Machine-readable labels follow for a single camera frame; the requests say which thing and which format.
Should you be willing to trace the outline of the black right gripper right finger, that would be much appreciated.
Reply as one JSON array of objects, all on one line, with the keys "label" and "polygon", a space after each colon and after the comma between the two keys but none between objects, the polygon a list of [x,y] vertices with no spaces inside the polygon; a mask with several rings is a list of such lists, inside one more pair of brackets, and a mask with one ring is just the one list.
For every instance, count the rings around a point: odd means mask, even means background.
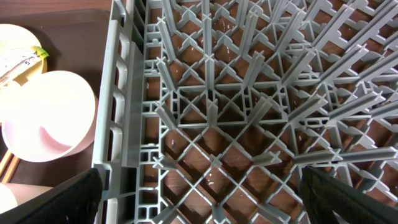
[{"label": "black right gripper right finger", "polygon": [[322,170],[306,166],[299,187],[311,223],[397,223],[397,209],[361,193]]}]

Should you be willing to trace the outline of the silver green snack wrapper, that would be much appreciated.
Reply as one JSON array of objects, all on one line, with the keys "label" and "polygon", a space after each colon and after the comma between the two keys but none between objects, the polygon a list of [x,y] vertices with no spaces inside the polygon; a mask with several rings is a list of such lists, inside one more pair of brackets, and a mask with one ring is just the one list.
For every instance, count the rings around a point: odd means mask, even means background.
[{"label": "silver green snack wrapper", "polygon": [[1,87],[13,81],[39,62],[43,62],[49,54],[39,46],[8,48],[1,52]]}]

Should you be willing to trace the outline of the white green plastic cup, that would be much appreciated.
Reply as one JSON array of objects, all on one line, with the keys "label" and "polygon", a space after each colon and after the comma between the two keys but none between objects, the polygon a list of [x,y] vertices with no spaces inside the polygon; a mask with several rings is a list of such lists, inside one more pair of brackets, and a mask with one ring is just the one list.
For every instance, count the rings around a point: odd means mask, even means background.
[{"label": "white green plastic cup", "polygon": [[7,212],[52,189],[41,185],[1,183],[1,213]]}]

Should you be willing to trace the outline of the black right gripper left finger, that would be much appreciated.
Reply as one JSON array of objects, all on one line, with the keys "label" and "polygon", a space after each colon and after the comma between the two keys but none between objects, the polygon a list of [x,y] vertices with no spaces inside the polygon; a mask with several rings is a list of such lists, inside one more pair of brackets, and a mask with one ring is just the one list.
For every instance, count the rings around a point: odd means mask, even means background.
[{"label": "black right gripper left finger", "polygon": [[1,214],[1,223],[93,224],[102,191],[98,169],[90,168]]}]

